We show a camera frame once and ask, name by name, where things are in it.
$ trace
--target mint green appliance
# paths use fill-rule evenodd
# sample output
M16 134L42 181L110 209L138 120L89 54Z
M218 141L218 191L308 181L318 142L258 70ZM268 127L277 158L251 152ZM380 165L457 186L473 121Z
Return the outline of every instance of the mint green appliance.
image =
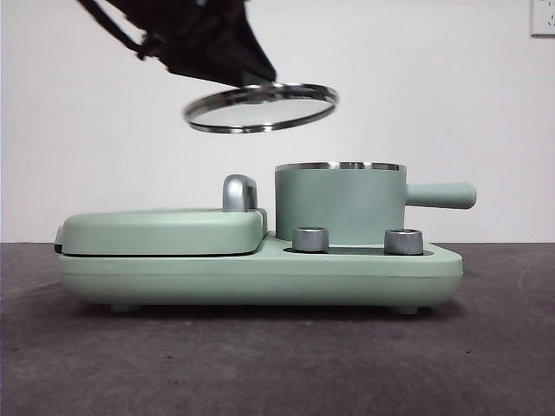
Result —
M335 244L333 230L297 224L292 241L277 238L257 207L254 181L231 175L221 209L76 215L60 227L55 250L69 292L119 312L256 304L375 305L413 314L448 301L462 278L460 255L423 243L419 231Z

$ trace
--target pot handle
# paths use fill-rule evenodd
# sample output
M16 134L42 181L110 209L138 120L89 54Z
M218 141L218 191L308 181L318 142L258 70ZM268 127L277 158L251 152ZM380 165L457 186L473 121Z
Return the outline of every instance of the pot handle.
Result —
M406 205L467 210L475 203L476 189L467 183L407 185Z

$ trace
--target pot rim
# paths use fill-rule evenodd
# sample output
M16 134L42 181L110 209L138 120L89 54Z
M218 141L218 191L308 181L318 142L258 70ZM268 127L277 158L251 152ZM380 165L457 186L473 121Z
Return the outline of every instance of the pot rim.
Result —
M399 172L407 171L407 167L405 165L399 165L396 163L382 163L382 162L303 162L303 163L289 163L286 165L276 166L276 172L292 171L297 169L313 169L313 170L377 169L382 171L399 171Z

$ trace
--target glass lid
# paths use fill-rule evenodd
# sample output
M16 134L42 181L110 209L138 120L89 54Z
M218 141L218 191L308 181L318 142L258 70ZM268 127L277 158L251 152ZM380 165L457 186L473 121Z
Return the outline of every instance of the glass lid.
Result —
M194 101L184 117L201 132L269 132L319 120L333 113L338 99L335 90L322 85L248 85Z

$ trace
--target appliance base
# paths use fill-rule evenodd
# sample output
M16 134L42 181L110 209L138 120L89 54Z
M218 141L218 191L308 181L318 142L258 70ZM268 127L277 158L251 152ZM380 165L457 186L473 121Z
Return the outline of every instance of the appliance base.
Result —
M376 254L379 245L368 246L368 255L290 247L268 233L245 255L58 257L69 292L114 312L140 305L353 305L412 315L448 301L462 278L460 255L432 244L424 244L424 256Z

